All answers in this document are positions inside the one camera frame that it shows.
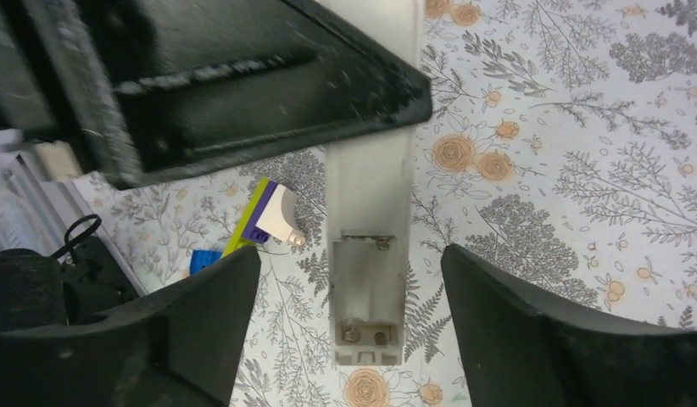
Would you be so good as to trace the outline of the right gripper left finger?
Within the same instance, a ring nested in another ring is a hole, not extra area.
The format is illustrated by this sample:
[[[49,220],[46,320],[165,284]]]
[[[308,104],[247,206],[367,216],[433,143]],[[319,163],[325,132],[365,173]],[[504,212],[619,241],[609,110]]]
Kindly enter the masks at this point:
[[[0,332],[0,406],[227,406],[260,266],[242,248],[85,324]]]

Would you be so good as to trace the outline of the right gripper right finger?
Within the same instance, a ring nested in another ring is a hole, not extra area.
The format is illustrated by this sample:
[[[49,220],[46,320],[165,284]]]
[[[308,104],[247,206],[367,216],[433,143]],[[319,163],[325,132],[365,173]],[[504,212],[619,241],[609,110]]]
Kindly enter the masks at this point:
[[[697,331],[577,304],[457,244],[441,270],[473,405],[697,406]]]

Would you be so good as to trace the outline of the floral tablecloth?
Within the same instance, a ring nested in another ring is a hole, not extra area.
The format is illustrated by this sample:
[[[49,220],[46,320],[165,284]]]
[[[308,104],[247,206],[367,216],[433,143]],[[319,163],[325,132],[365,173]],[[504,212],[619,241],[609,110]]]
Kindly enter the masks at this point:
[[[148,290],[221,249],[257,181],[298,194],[307,241],[262,249],[235,406],[467,406],[443,248],[605,312],[697,328],[697,1],[428,1],[435,114],[414,144],[404,358],[330,346],[324,151],[121,192],[76,187]]]

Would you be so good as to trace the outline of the white remote control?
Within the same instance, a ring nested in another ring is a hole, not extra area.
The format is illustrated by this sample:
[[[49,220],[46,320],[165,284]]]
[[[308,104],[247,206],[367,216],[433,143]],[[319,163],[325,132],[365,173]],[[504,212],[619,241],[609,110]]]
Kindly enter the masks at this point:
[[[342,39],[321,99],[338,119],[326,147],[333,359],[397,365],[404,345],[412,145],[432,115],[419,71],[419,1],[327,1]]]

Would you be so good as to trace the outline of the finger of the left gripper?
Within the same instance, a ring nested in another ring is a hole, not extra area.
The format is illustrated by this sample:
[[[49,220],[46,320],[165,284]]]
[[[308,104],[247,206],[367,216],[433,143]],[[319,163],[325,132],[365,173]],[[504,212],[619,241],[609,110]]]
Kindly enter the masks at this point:
[[[420,1],[0,1],[0,130],[145,187],[432,114]]]

